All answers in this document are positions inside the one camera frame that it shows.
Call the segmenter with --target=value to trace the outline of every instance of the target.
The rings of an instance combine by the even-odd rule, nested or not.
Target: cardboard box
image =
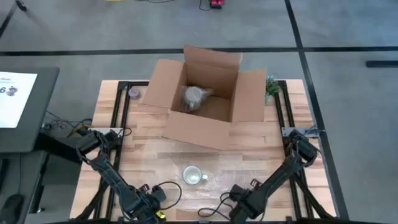
[[[170,108],[163,137],[227,149],[231,123],[263,121],[266,71],[240,72],[242,54],[184,46],[185,62],[159,60],[143,103]],[[185,86],[211,88],[196,111],[181,112]]]

